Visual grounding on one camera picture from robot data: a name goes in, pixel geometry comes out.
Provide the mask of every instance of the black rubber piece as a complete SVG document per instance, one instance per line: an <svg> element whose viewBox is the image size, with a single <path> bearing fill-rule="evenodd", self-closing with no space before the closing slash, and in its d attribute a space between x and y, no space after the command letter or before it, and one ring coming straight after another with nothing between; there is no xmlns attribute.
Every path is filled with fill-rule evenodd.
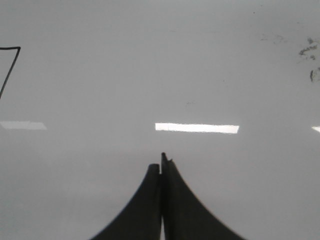
<svg viewBox="0 0 320 240"><path fill-rule="evenodd" d="M166 240L244 240L204 207L164 152L161 174L161 211Z"/></svg>
<svg viewBox="0 0 320 240"><path fill-rule="evenodd" d="M159 165L150 164L145 177L122 212L91 240L159 240L161 178Z"/></svg>

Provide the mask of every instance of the black curved object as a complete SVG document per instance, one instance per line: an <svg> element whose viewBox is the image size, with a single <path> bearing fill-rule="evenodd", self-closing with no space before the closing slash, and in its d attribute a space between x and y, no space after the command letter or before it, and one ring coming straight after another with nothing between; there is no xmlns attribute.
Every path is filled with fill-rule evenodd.
<svg viewBox="0 0 320 240"><path fill-rule="evenodd" d="M166 240L244 240L213 216L162 153L162 216Z"/></svg>
<svg viewBox="0 0 320 240"><path fill-rule="evenodd" d="M122 212L91 240L159 240L161 179L159 165L150 164L145 177Z"/></svg>

